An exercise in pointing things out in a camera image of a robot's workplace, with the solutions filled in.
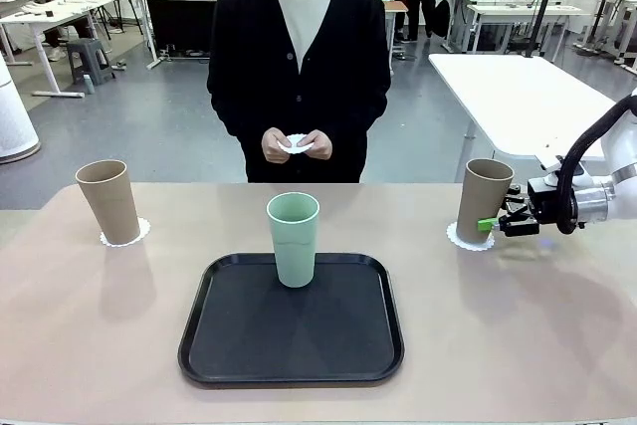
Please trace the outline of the black backpack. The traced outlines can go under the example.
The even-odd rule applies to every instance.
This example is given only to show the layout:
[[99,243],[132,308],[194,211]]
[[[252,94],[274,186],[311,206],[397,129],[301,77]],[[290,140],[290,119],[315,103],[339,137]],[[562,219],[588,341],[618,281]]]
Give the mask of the black backpack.
[[432,32],[438,37],[446,39],[451,19],[451,7],[448,0],[441,0],[433,11]]

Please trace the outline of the person's right forearm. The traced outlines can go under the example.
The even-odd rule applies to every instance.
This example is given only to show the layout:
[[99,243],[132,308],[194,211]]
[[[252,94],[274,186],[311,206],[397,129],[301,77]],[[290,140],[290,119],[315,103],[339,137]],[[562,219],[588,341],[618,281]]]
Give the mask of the person's right forearm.
[[226,96],[216,92],[211,94],[211,105],[228,133],[238,139],[260,140],[269,128],[261,105],[253,99],[245,99],[236,94]]

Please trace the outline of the brown tall cup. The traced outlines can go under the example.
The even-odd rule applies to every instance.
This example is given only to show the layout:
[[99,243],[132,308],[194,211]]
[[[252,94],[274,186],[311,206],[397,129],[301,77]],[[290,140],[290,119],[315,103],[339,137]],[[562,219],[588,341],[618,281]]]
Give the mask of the brown tall cup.
[[140,235],[127,166],[123,161],[107,159],[89,163],[76,172],[76,181],[109,244],[125,245]]
[[457,218],[457,235],[472,246],[485,244],[489,231],[480,231],[481,220],[495,218],[514,178],[510,166],[495,159],[467,162]]

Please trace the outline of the white t-shirt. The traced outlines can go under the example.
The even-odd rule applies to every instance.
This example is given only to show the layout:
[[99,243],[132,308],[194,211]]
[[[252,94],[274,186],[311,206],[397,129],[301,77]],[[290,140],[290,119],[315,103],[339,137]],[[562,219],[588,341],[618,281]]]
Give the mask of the white t-shirt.
[[278,0],[297,59],[298,70],[315,40],[330,0]]

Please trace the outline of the person's left hand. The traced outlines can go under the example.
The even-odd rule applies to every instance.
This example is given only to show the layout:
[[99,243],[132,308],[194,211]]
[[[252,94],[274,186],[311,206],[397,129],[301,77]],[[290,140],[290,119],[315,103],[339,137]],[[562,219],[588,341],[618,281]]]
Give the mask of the person's left hand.
[[329,137],[320,130],[313,130],[303,137],[298,147],[310,146],[305,154],[313,159],[329,160],[332,156],[332,142]]

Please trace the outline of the grey plastic stool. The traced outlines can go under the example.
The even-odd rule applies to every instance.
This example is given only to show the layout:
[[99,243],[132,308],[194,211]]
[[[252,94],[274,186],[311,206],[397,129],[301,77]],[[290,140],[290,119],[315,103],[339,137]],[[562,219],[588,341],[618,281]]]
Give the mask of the grey plastic stool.
[[94,85],[102,85],[115,78],[99,39],[81,38],[70,41],[67,44],[67,55],[75,85],[85,81],[84,75],[89,75]]

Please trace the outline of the desk with black panel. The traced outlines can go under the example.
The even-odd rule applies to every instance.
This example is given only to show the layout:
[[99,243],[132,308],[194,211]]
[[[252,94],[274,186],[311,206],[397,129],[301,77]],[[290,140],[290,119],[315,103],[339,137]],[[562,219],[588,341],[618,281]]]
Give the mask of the desk with black panel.
[[162,63],[210,58],[217,0],[137,0],[151,70]]

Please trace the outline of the green tall cup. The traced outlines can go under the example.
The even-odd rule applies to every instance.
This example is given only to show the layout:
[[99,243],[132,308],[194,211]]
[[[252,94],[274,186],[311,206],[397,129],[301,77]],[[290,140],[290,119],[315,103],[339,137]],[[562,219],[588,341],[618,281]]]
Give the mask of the green tall cup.
[[287,192],[267,204],[277,274],[289,288],[307,286],[314,278],[319,202],[303,192]]

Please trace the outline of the small brown-top table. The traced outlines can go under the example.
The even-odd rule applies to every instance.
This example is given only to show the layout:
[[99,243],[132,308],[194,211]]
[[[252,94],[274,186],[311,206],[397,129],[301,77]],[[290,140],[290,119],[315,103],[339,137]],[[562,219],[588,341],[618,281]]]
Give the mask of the small brown-top table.
[[392,58],[393,58],[393,42],[394,42],[394,29],[395,20],[398,14],[406,14],[407,7],[400,1],[384,1],[385,10],[385,29],[386,29],[386,43],[388,50],[388,65],[390,75],[393,75]]

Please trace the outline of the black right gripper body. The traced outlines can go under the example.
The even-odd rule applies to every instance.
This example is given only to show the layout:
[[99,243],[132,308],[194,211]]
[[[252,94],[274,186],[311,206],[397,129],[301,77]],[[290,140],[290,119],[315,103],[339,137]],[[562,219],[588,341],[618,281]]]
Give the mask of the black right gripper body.
[[529,209],[538,224],[561,224],[565,221],[564,186],[561,179],[556,186],[547,185],[543,177],[528,181]]

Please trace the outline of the white desk with items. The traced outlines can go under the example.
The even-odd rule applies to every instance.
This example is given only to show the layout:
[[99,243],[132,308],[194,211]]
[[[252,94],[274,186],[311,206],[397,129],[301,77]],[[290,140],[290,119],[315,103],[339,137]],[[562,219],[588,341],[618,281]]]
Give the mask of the white desk with items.
[[62,92],[54,76],[49,58],[45,52],[41,37],[45,31],[54,27],[63,26],[66,23],[80,18],[86,18],[95,37],[97,31],[93,22],[92,13],[101,7],[111,4],[114,0],[55,0],[40,4],[38,7],[28,7],[26,11],[17,12],[8,17],[0,19],[0,25],[26,25],[35,42],[44,72],[49,81],[51,89],[49,91],[33,91],[33,97],[44,98],[68,98],[82,99],[85,94],[78,92]]

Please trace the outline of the person's right hand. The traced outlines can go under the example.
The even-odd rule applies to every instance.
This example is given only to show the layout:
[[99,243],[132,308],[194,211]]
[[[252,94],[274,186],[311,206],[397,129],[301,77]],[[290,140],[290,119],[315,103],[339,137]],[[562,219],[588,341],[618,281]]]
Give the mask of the person's right hand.
[[261,146],[265,159],[270,163],[284,164],[290,158],[290,154],[285,150],[285,147],[291,147],[292,144],[288,138],[275,127],[271,127],[264,132]]

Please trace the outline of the person in black cardigan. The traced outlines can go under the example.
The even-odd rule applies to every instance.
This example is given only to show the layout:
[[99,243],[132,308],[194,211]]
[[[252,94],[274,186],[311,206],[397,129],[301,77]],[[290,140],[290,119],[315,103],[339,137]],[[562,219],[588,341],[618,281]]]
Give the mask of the person in black cardigan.
[[[210,97],[219,92],[253,99],[269,128],[285,136],[324,132],[337,99],[372,92],[387,97],[390,85],[381,0],[330,0],[300,71],[278,0],[217,0],[207,80]],[[327,135],[332,142],[329,160],[301,153],[290,154],[284,164],[265,159],[262,139],[234,137],[250,182],[356,183],[366,162],[367,135]]]

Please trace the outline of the long white desk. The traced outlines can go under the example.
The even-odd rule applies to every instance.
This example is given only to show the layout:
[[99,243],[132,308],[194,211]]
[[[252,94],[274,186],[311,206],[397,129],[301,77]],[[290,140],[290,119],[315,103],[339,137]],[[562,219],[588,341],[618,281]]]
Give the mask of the long white desk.
[[522,4],[500,4],[500,5],[469,5],[468,9],[473,13],[472,23],[467,25],[465,36],[461,47],[462,54],[476,54],[482,28],[484,26],[506,27],[504,39],[498,54],[503,54],[513,31],[515,24],[535,25],[540,20],[541,26],[546,26],[545,33],[541,39],[539,55],[543,57],[548,47],[548,42],[555,25],[566,25],[571,18],[585,18],[589,14],[582,9],[568,5],[549,5],[546,7],[542,17],[539,16],[539,8]]

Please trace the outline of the person's left forearm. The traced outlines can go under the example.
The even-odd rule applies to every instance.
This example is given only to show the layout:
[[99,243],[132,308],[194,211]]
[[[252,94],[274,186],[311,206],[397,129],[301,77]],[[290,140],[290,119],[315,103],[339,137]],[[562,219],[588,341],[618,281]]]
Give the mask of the person's left forearm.
[[386,93],[372,92],[352,99],[337,99],[325,123],[329,137],[342,138],[347,134],[364,134],[385,113]]

